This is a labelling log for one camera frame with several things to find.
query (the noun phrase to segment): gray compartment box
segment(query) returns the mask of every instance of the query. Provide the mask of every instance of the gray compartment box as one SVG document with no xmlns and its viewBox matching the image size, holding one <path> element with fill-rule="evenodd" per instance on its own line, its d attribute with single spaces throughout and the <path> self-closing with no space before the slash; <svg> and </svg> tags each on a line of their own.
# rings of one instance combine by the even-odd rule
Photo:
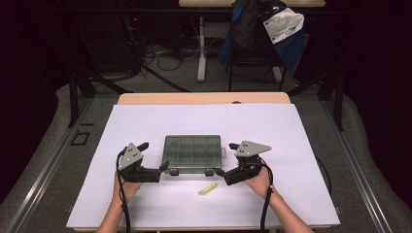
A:
<svg viewBox="0 0 412 233">
<path fill-rule="evenodd" d="M 169 135 L 164 142 L 162 162 L 169 160 L 166 174 L 206 174 L 222 168 L 221 136 Z"/>
</svg>

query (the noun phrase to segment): black chair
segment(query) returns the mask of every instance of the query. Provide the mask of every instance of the black chair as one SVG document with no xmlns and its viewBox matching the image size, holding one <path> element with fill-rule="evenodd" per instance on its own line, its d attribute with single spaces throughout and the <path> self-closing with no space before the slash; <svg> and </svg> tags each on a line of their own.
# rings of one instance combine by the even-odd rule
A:
<svg viewBox="0 0 412 233">
<path fill-rule="evenodd" d="M 279 91 L 282 91 L 287 68 L 270 41 L 266 43 L 254 42 L 250 49 L 233 48 L 233 53 L 227 61 L 225 71 L 229 69 L 228 91 L 231 91 L 233 83 L 233 66 L 236 67 L 267 67 L 270 72 L 272 67 L 283 67 L 282 79 L 279 83 Z"/>
</svg>

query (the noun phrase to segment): desk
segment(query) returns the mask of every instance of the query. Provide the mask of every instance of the desk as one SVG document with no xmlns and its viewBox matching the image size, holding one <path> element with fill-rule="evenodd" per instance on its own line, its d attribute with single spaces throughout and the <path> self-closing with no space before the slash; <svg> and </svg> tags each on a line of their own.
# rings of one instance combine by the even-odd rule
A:
<svg viewBox="0 0 412 233">
<path fill-rule="evenodd" d="M 230 8 L 234 0 L 180 0 L 179 6 L 187 8 Z M 283 0 L 288 7 L 294 8 L 316 8 L 325 5 L 324 0 Z M 197 71 L 197 81 L 205 81 L 206 73 L 206 51 L 205 51 L 205 32 L 204 32 L 204 18 L 200 17 L 199 23 L 199 37 L 200 37 L 200 56 L 199 68 Z"/>
<path fill-rule="evenodd" d="M 242 104 L 230 104 L 233 101 Z M 290 206 L 312 227 L 340 223 L 286 93 L 143 93 L 124 94 L 114 106 L 67 227 L 98 227 L 111 200 L 117 154 L 129 142 L 149 142 L 142 165 L 158 167 L 164 137 L 173 134 L 221 135 L 228 151 L 225 170 L 236 167 L 229 143 L 250 140 L 271 146 L 260 156 Z M 212 182 L 218 186 L 197 194 Z M 159 183 L 143 184 L 129 211 L 135 230 L 240 230 L 259 229 L 262 206 L 263 200 L 244 183 L 227 186 L 218 176 L 162 174 Z M 280 227 L 270 210 L 266 227 Z"/>
</svg>

